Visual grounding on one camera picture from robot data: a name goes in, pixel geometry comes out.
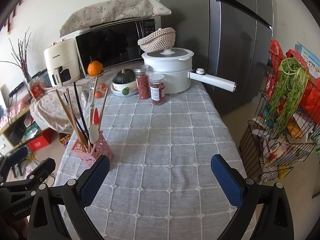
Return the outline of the grey checked tablecloth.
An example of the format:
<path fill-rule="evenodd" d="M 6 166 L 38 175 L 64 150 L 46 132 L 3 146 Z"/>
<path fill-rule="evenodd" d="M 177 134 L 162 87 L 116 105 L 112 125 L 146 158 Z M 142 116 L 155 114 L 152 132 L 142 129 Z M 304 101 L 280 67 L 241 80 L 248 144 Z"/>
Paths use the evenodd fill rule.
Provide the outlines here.
<path fill-rule="evenodd" d="M 220 154 L 245 170 L 203 85 L 154 105 L 137 95 L 105 99 L 101 130 L 110 171 L 88 216 L 103 239 L 217 239 L 236 208 L 210 168 Z"/>

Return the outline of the disposable chopsticks pair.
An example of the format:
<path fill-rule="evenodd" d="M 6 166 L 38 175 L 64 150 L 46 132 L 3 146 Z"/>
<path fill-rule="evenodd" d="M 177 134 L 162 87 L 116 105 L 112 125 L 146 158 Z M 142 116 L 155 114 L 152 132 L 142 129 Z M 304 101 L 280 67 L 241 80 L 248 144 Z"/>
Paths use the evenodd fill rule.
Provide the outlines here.
<path fill-rule="evenodd" d="M 90 106 L 89 106 L 89 121 L 88 121 L 89 128 L 92 126 L 93 111 L 94 111 L 94 100 L 95 100 L 95 92 L 96 92 L 96 88 L 97 88 L 97 81 L 98 81 L 98 77 L 96 76 L 95 77 L 94 86 L 93 86 L 92 99 L 91 99 L 91 103 L 90 103 Z"/>

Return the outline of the white plastic spoon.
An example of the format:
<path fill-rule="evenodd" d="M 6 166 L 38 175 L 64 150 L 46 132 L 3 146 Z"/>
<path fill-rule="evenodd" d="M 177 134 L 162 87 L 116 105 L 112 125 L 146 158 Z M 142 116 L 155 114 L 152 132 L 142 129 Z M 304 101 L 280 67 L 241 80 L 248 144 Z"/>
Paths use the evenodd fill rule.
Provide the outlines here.
<path fill-rule="evenodd" d="M 96 124 L 92 124 L 89 129 L 89 140 L 92 144 L 95 144 L 99 139 L 99 129 Z"/>

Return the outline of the dark green pumpkin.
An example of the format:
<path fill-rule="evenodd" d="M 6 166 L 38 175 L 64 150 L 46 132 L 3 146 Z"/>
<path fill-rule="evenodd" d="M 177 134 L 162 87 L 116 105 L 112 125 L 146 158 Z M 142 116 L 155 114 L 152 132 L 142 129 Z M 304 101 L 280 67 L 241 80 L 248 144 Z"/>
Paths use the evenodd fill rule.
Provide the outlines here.
<path fill-rule="evenodd" d="M 122 69 L 117 72 L 112 82 L 118 85 L 131 83 L 136 80 L 135 72 L 132 69 Z"/>

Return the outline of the red dates jar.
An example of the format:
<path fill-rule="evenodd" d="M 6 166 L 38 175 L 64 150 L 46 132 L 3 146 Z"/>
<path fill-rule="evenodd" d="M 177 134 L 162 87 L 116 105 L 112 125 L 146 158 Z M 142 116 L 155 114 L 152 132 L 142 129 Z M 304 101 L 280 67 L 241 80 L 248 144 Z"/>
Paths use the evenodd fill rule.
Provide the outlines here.
<path fill-rule="evenodd" d="M 165 85 L 163 74 L 151 74 L 149 76 L 150 93 L 152 103 L 154 105 L 161 105 L 165 102 Z"/>

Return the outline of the light wooden chopstick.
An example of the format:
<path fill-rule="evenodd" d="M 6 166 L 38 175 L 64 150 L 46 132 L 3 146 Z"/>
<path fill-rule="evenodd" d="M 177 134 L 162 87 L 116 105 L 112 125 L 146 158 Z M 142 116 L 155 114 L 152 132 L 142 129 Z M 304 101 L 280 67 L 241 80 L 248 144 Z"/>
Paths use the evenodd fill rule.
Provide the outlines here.
<path fill-rule="evenodd" d="M 81 149 L 84 152 L 88 152 L 89 145 L 88 145 L 87 140 L 85 139 L 84 135 L 82 134 L 82 132 L 80 131 L 80 129 L 79 129 L 77 123 L 76 123 L 76 118 L 75 118 L 75 115 L 74 115 L 74 112 L 73 112 L 73 107 L 72 107 L 71 96 L 70 96 L 68 88 L 66 88 L 66 96 L 67 96 L 67 100 L 68 100 L 69 111 L 70 111 L 71 118 L 72 118 L 72 124 L 74 125 L 74 130 L 76 131 L 76 135 L 78 137 L 78 141 L 80 142 Z"/>

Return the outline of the grey refrigerator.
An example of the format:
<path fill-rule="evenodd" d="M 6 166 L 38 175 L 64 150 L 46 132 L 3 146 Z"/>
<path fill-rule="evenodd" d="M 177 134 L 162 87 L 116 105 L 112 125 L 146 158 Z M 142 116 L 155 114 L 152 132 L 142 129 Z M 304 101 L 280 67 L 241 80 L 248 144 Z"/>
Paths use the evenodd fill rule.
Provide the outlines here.
<path fill-rule="evenodd" d="M 234 92 L 207 86 L 225 115 L 259 93 L 272 38 L 272 0 L 159 0 L 161 19 L 176 31 L 175 45 L 193 51 L 193 67 L 236 83 Z"/>

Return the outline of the red plastic spoon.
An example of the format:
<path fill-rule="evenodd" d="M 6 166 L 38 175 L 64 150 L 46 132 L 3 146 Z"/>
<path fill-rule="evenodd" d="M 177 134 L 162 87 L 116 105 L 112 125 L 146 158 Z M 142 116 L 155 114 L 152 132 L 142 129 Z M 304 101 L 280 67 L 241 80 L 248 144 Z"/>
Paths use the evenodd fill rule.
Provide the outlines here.
<path fill-rule="evenodd" d="M 95 124 L 96 126 L 98 126 L 100 121 L 100 116 L 99 116 L 99 111 L 97 108 L 94 109 L 94 113 L 93 113 L 93 124 Z"/>

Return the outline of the pink perforated utensil basket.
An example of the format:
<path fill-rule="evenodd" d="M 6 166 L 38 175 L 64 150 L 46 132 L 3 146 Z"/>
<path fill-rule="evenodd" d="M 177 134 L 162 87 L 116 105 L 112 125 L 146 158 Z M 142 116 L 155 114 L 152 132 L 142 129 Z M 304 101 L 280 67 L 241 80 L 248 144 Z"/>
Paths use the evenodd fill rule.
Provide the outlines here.
<path fill-rule="evenodd" d="M 113 158 L 113 152 L 104 138 L 103 131 L 100 131 L 99 140 L 93 145 L 90 153 L 82 151 L 78 139 L 73 144 L 71 152 L 75 153 L 87 167 L 91 167 L 101 155 L 107 156 L 109 161 Z"/>

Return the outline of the white electric pot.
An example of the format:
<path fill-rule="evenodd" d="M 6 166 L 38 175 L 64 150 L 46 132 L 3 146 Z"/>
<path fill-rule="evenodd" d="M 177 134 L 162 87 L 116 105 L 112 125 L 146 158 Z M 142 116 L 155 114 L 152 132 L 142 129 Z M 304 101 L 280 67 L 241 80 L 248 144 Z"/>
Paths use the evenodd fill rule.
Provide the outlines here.
<path fill-rule="evenodd" d="M 143 53 L 144 63 L 153 73 L 164 75 L 165 92 L 176 94 L 187 90 L 191 80 L 200 81 L 223 90 L 234 92 L 236 83 L 220 77 L 209 75 L 202 68 L 193 68 L 193 55 L 191 50 L 183 48 L 170 48 L 152 53 Z"/>

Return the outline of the green vegetables bunch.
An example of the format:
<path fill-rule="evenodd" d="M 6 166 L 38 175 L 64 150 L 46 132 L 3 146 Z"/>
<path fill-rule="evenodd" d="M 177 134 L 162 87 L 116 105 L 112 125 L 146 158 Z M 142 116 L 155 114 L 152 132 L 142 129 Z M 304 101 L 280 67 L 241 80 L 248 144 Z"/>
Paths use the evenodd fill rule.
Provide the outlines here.
<path fill-rule="evenodd" d="M 269 100 L 269 116 L 277 115 L 273 123 L 271 135 L 275 139 L 283 133 L 303 97 L 309 80 L 306 68 L 294 57 L 284 59 L 278 68 L 278 81 Z"/>

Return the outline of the dried branches vase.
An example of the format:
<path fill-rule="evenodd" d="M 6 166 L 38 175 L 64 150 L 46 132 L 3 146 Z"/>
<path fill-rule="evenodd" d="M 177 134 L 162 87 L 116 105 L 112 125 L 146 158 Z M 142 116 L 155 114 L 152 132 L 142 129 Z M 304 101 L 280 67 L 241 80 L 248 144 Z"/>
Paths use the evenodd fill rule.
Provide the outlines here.
<path fill-rule="evenodd" d="M 44 90 L 40 84 L 39 78 L 36 76 L 31 77 L 31 75 L 29 74 L 28 63 L 27 63 L 27 50 L 28 50 L 30 36 L 31 36 L 31 33 L 29 32 L 29 29 L 27 29 L 27 31 L 24 33 L 24 37 L 22 39 L 17 40 L 17 48 L 18 48 L 17 51 L 14 49 L 11 39 L 9 39 L 11 49 L 12 49 L 11 55 L 14 59 L 14 62 L 1 61 L 1 63 L 13 64 L 19 68 L 24 76 L 24 82 L 28 89 L 29 94 L 32 96 L 32 98 L 35 101 L 39 101 L 40 98 L 44 96 Z"/>

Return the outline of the black chopstick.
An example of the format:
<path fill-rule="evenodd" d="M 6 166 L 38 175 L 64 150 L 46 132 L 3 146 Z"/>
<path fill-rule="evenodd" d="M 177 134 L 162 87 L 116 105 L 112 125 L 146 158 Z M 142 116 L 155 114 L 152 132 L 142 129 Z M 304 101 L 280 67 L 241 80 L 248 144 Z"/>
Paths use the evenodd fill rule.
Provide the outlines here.
<path fill-rule="evenodd" d="M 80 123 L 79 123 L 79 121 L 78 121 L 78 119 L 76 118 L 76 116 L 75 116 L 74 113 L 73 113 L 73 116 L 74 116 L 74 119 L 75 119 L 76 126 L 77 126 L 79 132 L 82 134 L 82 137 L 87 141 L 87 144 L 92 147 L 93 144 L 92 144 L 92 143 L 90 142 L 90 140 L 88 139 L 87 134 L 86 134 L 86 133 L 84 132 L 84 130 L 82 129 L 82 127 L 81 127 L 81 125 L 80 125 Z"/>
<path fill-rule="evenodd" d="M 86 139 L 89 139 L 89 132 L 88 132 L 88 128 L 87 128 L 87 125 L 86 125 L 86 122 L 85 122 L 85 119 L 84 119 L 84 115 L 83 115 L 83 111 L 82 111 L 82 108 L 81 108 L 76 82 L 73 82 L 73 87 L 74 87 L 74 91 L 75 91 L 76 102 L 77 102 L 79 113 L 80 113 L 80 118 L 81 118 L 82 125 L 83 125 L 83 128 L 84 128 L 84 136 L 85 136 Z"/>

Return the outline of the orange pumpkin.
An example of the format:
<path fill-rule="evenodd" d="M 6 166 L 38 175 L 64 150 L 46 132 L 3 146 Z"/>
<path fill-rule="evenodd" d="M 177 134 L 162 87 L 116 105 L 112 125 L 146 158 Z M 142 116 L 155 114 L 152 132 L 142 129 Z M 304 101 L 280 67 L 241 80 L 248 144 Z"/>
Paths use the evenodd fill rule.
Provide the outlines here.
<path fill-rule="evenodd" d="M 90 59 L 87 71 L 89 76 L 99 75 L 103 71 L 103 64 L 99 61 L 93 61 L 92 59 Z"/>

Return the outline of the white bowl with plate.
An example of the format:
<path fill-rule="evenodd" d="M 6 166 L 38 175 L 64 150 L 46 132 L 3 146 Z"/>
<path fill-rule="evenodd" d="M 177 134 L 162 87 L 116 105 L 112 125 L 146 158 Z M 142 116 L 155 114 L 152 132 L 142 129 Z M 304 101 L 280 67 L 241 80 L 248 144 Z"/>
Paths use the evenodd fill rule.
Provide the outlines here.
<path fill-rule="evenodd" d="M 111 91 L 114 95 L 119 97 L 132 96 L 138 93 L 137 81 L 126 84 L 115 84 L 112 83 Z"/>

